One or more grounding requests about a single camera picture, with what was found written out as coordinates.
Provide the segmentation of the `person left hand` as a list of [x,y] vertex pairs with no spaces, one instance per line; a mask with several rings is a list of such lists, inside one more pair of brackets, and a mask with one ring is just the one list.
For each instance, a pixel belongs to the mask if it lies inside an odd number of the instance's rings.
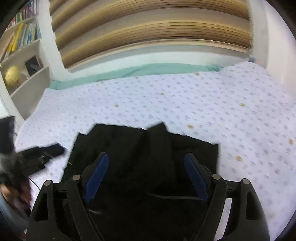
[[1,184],[1,194],[12,208],[19,208],[19,205],[15,202],[16,200],[24,202],[26,206],[30,206],[32,200],[29,180],[21,183],[21,192],[13,187]]

